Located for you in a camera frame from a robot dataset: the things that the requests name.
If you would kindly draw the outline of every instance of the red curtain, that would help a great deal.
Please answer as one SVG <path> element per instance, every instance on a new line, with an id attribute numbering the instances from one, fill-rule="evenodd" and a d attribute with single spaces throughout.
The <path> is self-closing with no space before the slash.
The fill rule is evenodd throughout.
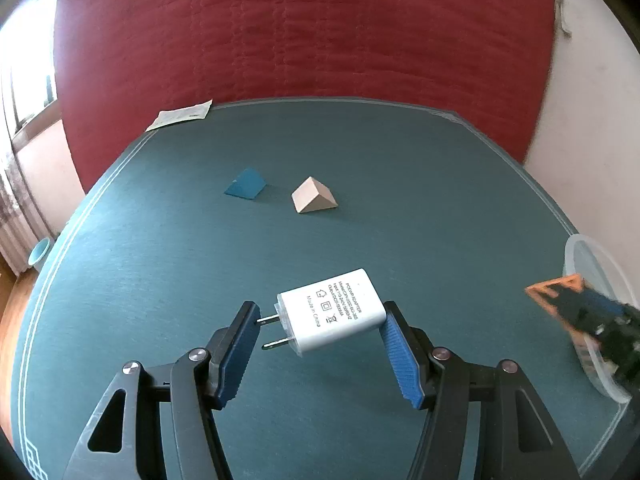
<path id="1" fill-rule="evenodd" d="M 58 0 L 54 62 L 87 190 L 159 110 L 211 98 L 455 110 L 522 160 L 553 34 L 554 0 Z"/>

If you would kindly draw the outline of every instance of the power adapter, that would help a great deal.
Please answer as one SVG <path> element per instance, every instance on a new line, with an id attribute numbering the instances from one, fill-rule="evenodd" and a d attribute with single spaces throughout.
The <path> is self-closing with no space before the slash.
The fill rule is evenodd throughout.
<path id="1" fill-rule="evenodd" d="M 364 269 L 278 294 L 277 314 L 256 321 L 280 321 L 286 338 L 262 345 L 263 350 L 289 344 L 302 354 L 358 332 L 382 325 L 385 307 Z"/>

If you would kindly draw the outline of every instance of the beige wooden block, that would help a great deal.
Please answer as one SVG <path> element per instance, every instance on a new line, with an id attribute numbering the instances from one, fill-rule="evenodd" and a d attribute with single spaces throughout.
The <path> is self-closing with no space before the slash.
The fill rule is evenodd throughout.
<path id="1" fill-rule="evenodd" d="M 299 213 L 338 207 L 338 203 L 329 188 L 312 176 L 300 184 L 298 189 L 292 193 L 291 198 L 293 199 L 293 205 L 296 206 L 296 211 Z"/>

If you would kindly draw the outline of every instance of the window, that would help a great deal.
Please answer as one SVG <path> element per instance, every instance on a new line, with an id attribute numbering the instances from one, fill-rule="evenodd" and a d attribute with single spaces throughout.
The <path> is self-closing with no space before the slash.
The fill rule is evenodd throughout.
<path id="1" fill-rule="evenodd" d="M 56 0 L 28 0 L 0 29 L 0 89 L 12 134 L 56 98 L 55 13 Z"/>

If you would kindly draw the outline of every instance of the screw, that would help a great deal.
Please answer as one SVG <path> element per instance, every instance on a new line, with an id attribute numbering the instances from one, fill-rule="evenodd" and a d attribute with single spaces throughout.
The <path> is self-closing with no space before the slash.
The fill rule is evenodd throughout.
<path id="1" fill-rule="evenodd" d="M 189 359 L 192 361 L 202 361 L 207 356 L 207 351 L 204 348 L 194 348 L 189 352 Z"/>
<path id="2" fill-rule="evenodd" d="M 449 349 L 444 348 L 444 346 L 436 346 L 436 348 L 433 349 L 433 352 L 431 352 L 431 355 L 433 355 L 438 361 L 446 361 L 451 357 L 451 352 Z"/>
<path id="3" fill-rule="evenodd" d="M 125 375 L 132 374 L 139 367 L 140 367 L 140 363 L 139 362 L 137 362 L 137 361 L 129 361 L 128 363 L 125 363 L 125 365 L 122 367 L 122 373 L 125 374 Z"/>
<path id="4" fill-rule="evenodd" d="M 508 374 L 514 374 L 518 371 L 518 365 L 515 361 L 507 359 L 506 361 L 502 361 L 502 369 Z"/>

